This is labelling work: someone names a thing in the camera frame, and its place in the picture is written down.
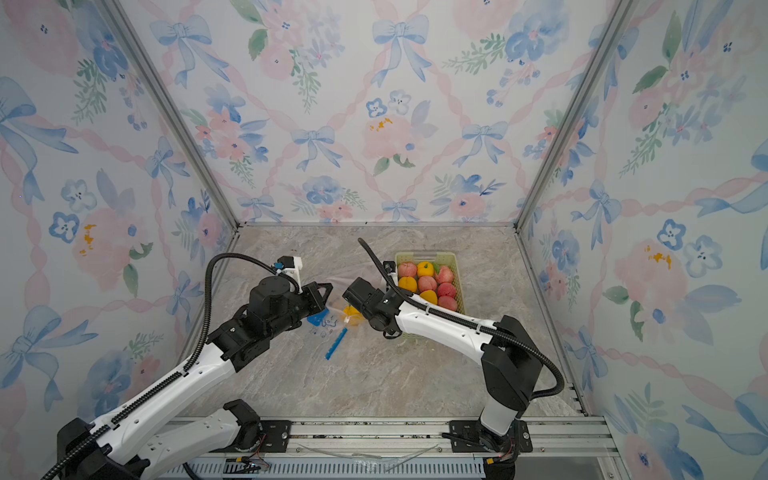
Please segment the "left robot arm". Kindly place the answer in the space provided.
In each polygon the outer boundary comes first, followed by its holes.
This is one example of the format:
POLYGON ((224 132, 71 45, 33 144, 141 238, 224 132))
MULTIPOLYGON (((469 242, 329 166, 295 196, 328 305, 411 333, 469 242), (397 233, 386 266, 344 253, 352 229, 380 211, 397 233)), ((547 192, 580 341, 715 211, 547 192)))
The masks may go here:
POLYGON ((260 416, 244 400, 171 430, 165 425, 193 400, 234 376, 283 332, 321 313, 333 290, 311 282, 294 289, 287 278, 264 278, 248 304, 192 354, 127 403, 91 422, 75 419, 57 434, 57 460, 48 479, 155 479, 220 449, 248 452, 264 441, 260 416))

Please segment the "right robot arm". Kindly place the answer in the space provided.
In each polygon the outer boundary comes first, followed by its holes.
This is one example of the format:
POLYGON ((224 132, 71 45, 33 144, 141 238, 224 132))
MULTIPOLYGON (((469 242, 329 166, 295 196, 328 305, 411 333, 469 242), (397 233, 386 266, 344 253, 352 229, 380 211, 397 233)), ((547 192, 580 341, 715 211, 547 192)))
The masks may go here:
POLYGON ((487 400, 473 443, 492 452, 512 448, 544 368, 542 355, 519 321, 471 320, 397 286, 382 290, 363 278, 355 279, 343 298, 386 337, 419 335, 478 364, 487 400))

